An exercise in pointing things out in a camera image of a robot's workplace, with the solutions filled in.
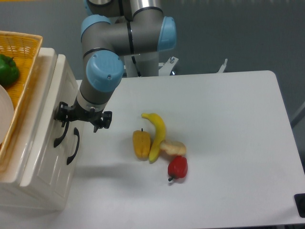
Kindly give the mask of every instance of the peeled fruit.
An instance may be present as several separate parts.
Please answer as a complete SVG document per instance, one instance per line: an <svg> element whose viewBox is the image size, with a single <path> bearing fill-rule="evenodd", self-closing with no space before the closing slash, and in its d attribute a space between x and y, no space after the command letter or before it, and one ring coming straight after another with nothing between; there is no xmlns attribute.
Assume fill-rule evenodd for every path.
<svg viewBox="0 0 305 229"><path fill-rule="evenodd" d="M186 154L186 146L182 142L163 140L160 143L160 149L171 156L180 156Z"/></svg>

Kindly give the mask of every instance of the white tabletop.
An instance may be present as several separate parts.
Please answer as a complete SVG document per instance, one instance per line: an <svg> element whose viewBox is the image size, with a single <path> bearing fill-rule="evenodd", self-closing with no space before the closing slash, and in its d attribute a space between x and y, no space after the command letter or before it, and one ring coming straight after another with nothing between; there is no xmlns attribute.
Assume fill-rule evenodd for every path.
<svg viewBox="0 0 305 229"><path fill-rule="evenodd" d="M66 209L0 207L7 228L224 228L305 223L294 194L305 176L272 72L122 79L105 110L110 129L86 124ZM167 157L133 153L132 133L154 127L187 146L186 179L169 183Z"/></svg>

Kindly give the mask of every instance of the banana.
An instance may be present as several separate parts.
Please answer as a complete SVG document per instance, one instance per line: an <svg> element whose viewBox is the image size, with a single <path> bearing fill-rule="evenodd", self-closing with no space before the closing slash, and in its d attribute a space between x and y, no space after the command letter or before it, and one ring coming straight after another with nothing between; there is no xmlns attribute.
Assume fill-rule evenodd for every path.
<svg viewBox="0 0 305 229"><path fill-rule="evenodd" d="M153 163L158 159L158 157L160 155L160 143L166 137L166 127L165 127L164 121L158 114L143 113L141 116L142 116L142 118L148 119L155 126L155 129L156 129L154 141L152 143L152 147L149 152L149 162Z"/></svg>

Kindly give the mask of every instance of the yellow pepper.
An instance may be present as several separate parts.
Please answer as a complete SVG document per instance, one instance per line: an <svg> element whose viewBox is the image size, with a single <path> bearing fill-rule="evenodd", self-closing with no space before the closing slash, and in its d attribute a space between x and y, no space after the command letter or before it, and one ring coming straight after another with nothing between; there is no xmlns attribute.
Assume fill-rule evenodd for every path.
<svg viewBox="0 0 305 229"><path fill-rule="evenodd" d="M132 136L133 149L139 159L147 159L151 149L151 136L148 132L136 130Z"/></svg>

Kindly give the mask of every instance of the white plate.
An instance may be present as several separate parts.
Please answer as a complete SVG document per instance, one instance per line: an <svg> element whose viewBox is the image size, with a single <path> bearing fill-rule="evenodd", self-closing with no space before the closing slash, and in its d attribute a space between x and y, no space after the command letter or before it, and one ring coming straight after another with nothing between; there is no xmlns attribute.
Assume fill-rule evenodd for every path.
<svg viewBox="0 0 305 229"><path fill-rule="evenodd" d="M14 107L9 94L0 85L0 144L10 128L14 116Z"/></svg>

